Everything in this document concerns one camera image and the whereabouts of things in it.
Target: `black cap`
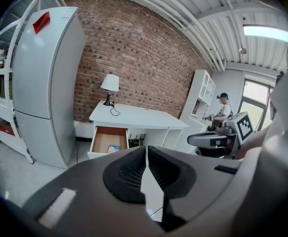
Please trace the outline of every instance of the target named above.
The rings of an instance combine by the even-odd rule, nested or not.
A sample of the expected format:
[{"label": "black cap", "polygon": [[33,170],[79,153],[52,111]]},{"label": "black cap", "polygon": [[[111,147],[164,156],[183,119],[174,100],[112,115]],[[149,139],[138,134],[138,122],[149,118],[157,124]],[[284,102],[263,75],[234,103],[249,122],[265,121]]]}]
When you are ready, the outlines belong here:
[{"label": "black cap", "polygon": [[226,94],[226,93],[222,93],[221,95],[220,95],[220,98],[221,97],[228,97],[228,95]]}]

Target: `floor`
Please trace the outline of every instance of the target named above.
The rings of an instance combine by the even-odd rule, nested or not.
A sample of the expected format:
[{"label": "floor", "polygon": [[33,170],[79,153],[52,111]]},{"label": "floor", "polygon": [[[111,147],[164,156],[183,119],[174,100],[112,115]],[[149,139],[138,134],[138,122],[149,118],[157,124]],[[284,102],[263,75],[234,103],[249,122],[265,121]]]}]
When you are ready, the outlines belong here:
[{"label": "floor", "polygon": [[[87,151],[90,142],[76,142],[70,156],[69,167],[89,160]],[[35,161],[30,164],[18,152],[5,144],[0,144],[0,196],[21,207],[26,200],[42,186],[65,171]],[[152,220],[161,221],[163,192],[150,170],[146,168],[142,178],[141,192],[145,194],[146,211]]]}]

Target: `lamp base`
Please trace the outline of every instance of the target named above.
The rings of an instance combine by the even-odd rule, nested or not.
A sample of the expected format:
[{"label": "lamp base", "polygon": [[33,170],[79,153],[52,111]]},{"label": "lamp base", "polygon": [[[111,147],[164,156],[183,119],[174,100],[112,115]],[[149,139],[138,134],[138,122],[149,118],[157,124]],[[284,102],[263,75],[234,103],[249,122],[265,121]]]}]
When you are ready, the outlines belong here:
[{"label": "lamp base", "polygon": [[106,99],[106,101],[104,102],[104,105],[106,105],[106,106],[111,106],[111,103],[110,103],[110,94],[107,95],[107,99]]}]

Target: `table lamp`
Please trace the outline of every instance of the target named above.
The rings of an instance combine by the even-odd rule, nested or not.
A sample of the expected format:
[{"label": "table lamp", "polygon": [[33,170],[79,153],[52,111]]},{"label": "table lamp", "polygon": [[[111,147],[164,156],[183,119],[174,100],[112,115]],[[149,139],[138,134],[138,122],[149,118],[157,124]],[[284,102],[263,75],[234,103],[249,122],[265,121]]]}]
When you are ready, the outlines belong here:
[{"label": "table lamp", "polygon": [[104,102],[104,105],[111,106],[110,92],[119,91],[119,77],[111,75],[111,74],[107,74],[100,87],[109,91],[107,95],[107,99]]}]

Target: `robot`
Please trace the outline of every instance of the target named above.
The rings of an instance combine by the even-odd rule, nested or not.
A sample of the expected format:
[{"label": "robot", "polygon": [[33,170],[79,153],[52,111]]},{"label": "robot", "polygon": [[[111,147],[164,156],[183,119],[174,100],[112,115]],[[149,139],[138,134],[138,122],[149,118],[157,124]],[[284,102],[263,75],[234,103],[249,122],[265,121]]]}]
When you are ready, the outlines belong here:
[{"label": "robot", "polygon": [[234,158],[241,145],[252,133],[249,115],[243,112],[220,121],[215,131],[188,136],[187,142],[198,147],[202,156]]}]

